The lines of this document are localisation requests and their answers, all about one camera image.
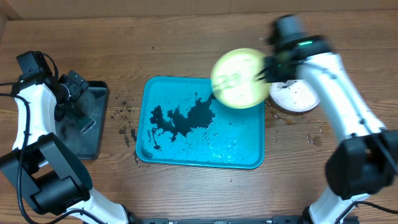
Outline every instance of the tabletop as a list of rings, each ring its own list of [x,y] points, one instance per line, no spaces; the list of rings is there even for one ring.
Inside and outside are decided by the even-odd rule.
[[[224,16],[122,17],[58,21],[9,21],[0,45],[0,83],[21,74],[16,56],[49,54],[60,73],[74,70],[102,80],[110,90],[100,154],[83,161],[94,188],[140,218],[262,218],[299,215],[326,187],[325,162],[337,147],[320,107],[286,114],[266,109],[266,156],[253,170],[149,164],[134,156],[135,141],[119,130],[137,129],[144,85],[156,75],[210,77],[230,50],[266,54],[269,24],[282,13]],[[366,103],[389,129],[398,128],[398,11],[306,12],[310,34],[323,34],[341,54]],[[0,92],[9,92],[1,87]],[[16,138],[17,107],[0,99],[0,154]],[[309,144],[317,138],[316,144]],[[398,209],[398,184],[370,202]],[[16,191],[0,174],[0,222],[25,223]],[[398,216],[361,206],[361,223],[397,223]],[[37,222],[49,222],[29,210]],[[64,223],[81,223],[68,218]]]

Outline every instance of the white arm segment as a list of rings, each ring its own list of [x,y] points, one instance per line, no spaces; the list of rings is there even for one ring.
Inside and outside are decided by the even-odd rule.
[[[30,130],[27,145],[35,143],[37,139],[48,133],[55,132],[54,109],[57,104],[54,94],[44,84],[32,85],[21,90],[18,96],[29,102]],[[25,138],[26,108],[22,100],[14,98],[18,105],[18,133],[12,150],[21,149]]]
[[[352,134],[366,136],[386,128],[355,89],[338,54],[324,53],[309,57],[298,66],[297,76],[309,82],[320,97],[321,106],[339,143],[352,138]],[[368,194],[361,194],[342,200],[328,186],[310,206],[312,222],[334,224],[351,203],[369,197]]]
[[[74,209],[83,209],[94,215],[97,219],[107,224],[127,224],[128,219],[124,208],[120,204],[116,204],[108,200],[104,195],[95,189],[90,190],[90,199],[78,202],[67,208],[67,212]],[[79,213],[70,214],[83,220],[89,224],[97,224],[86,215]]]

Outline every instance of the yellow disc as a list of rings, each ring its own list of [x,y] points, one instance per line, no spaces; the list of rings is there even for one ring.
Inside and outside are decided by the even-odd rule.
[[[256,81],[266,55],[254,49],[236,49],[224,54],[211,72],[216,98],[231,108],[256,106],[269,96],[270,83]]]

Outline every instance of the blue tray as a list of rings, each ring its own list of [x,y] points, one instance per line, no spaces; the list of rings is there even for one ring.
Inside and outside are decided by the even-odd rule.
[[[209,79],[154,77],[144,89],[136,152],[145,162],[257,168],[264,160],[265,105],[237,110]]]

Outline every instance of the wood grain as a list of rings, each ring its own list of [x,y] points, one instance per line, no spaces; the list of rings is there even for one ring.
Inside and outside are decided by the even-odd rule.
[[[275,119],[267,110],[266,157],[254,170],[136,164],[135,142],[128,136],[127,147],[119,134],[123,127],[137,129],[148,79],[156,75],[209,77],[214,63],[230,50],[250,47],[270,52],[259,39],[268,36],[269,24],[281,15],[9,21],[0,46],[0,82],[20,75],[15,56],[27,50],[51,55],[61,73],[73,69],[87,80],[105,81],[110,96],[101,152],[97,160],[84,164],[96,189],[138,217],[298,215],[325,188],[324,165],[337,147],[321,108],[303,115],[277,111],[293,120],[293,125]],[[309,33],[331,40],[375,114],[388,128],[398,128],[398,11],[301,16]],[[11,150],[17,127],[17,108],[11,99],[0,99],[0,127],[0,154],[5,154]],[[319,136],[322,145],[308,144],[308,134]],[[16,191],[2,174],[0,189],[0,222],[24,223]],[[397,190],[395,184],[369,201],[398,209]],[[53,218],[29,214],[40,222]],[[362,223],[398,222],[396,216],[365,206],[353,214]],[[80,221],[69,218],[64,223]]]

